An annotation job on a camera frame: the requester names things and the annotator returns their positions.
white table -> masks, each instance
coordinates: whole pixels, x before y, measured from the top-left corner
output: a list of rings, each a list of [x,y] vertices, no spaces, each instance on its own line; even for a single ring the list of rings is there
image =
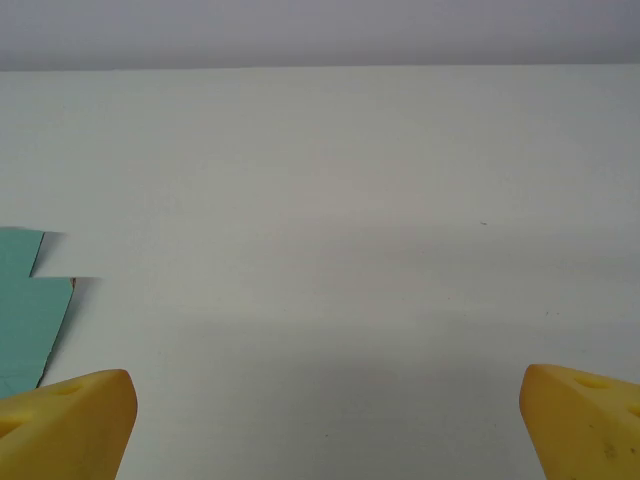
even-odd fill
[[[526,365],[640,381],[638,66],[2,73],[0,148],[119,480],[541,480]]]

white surface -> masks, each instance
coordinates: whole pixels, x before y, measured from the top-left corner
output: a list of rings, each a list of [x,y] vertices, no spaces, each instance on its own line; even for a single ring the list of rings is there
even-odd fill
[[[3,0],[0,69],[640,62],[637,0]]]
[[[100,279],[120,480],[541,480],[526,365],[640,381],[639,132],[632,66],[0,74],[0,224]]]

green cardboard piece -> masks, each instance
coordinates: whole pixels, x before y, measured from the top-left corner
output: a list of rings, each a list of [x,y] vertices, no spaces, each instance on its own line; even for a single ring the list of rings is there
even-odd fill
[[[0,228],[0,398],[38,386],[73,285],[31,278],[44,232]]]

gray wall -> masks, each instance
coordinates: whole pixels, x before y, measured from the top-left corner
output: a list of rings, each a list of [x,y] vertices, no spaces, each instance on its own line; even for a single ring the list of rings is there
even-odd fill
[[[0,0],[0,69],[640,61],[640,0]]]

teal paper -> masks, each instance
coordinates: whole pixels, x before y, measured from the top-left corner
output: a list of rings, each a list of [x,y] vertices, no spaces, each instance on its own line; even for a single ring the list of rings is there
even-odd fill
[[[38,386],[73,286],[30,278],[44,232],[0,228],[0,398]]]

